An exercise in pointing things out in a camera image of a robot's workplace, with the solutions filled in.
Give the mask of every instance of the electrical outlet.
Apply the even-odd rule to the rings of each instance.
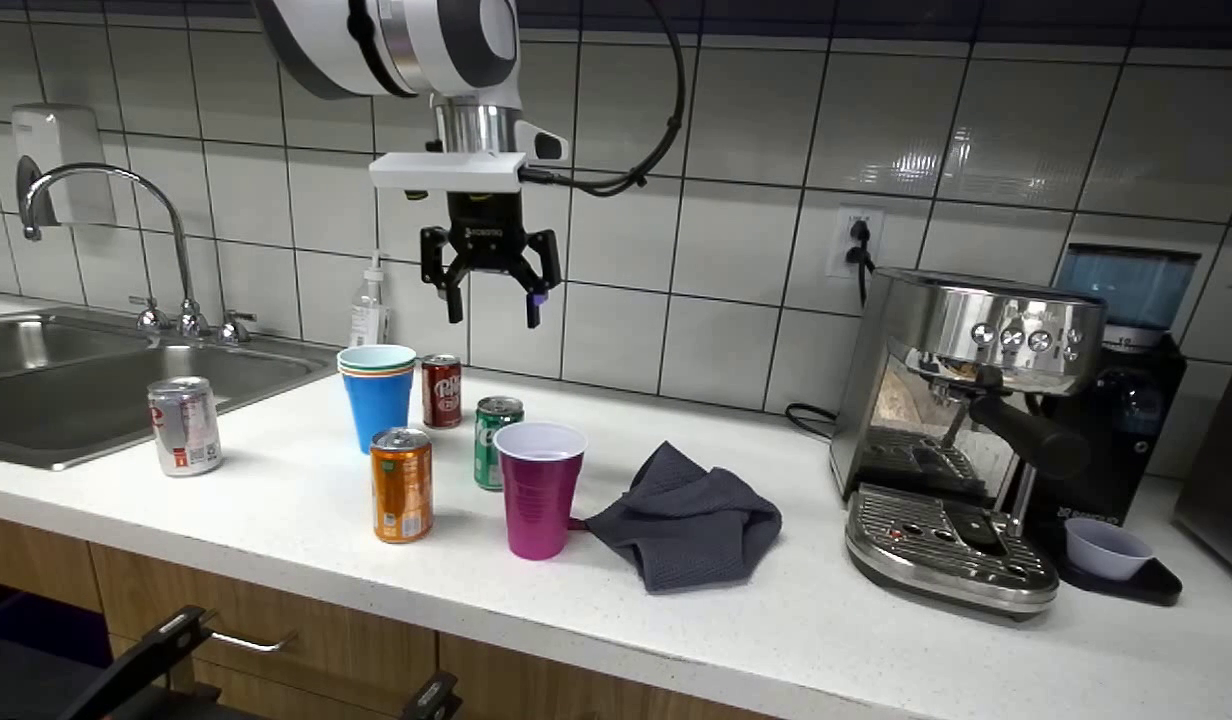
[[[847,253],[855,246],[855,241],[853,241],[855,218],[868,224],[868,253],[879,257],[884,212],[879,207],[838,207],[826,276],[838,276],[838,281],[855,276],[855,265],[847,265]]]

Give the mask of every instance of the soda can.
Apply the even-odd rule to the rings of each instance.
[[[383,542],[415,542],[433,533],[433,440],[391,427],[373,443],[373,527]]]
[[[497,468],[493,436],[502,427],[525,420],[525,399],[516,399],[516,395],[484,395],[471,420],[478,420],[478,427],[471,427],[471,479],[484,493],[502,493],[502,468]]]
[[[221,468],[216,399],[204,376],[150,383],[150,422],[166,474],[204,474]]]
[[[433,353],[420,358],[425,373],[425,422],[455,427],[460,422],[460,358],[452,353]]]

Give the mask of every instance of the dish towel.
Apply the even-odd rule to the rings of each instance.
[[[625,556],[647,593],[676,593],[749,578],[781,536],[781,508],[660,443],[632,488],[579,527]]]

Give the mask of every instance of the stainless steel sink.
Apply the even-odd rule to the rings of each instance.
[[[110,447],[150,440],[146,392],[168,376],[208,376],[216,406],[230,411],[330,376],[334,367],[334,353],[311,346],[150,346],[140,333],[119,338],[129,343],[113,343],[105,333],[81,333],[55,343],[68,358],[51,354],[49,365],[22,365],[22,373],[0,373],[0,458],[68,468]]]
[[[0,315],[0,376],[140,346],[146,334],[116,319],[76,310]]]

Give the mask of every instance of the pink cup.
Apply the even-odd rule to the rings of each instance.
[[[493,436],[503,479],[510,546],[525,561],[552,561],[570,546],[579,432],[555,422],[510,422]]]

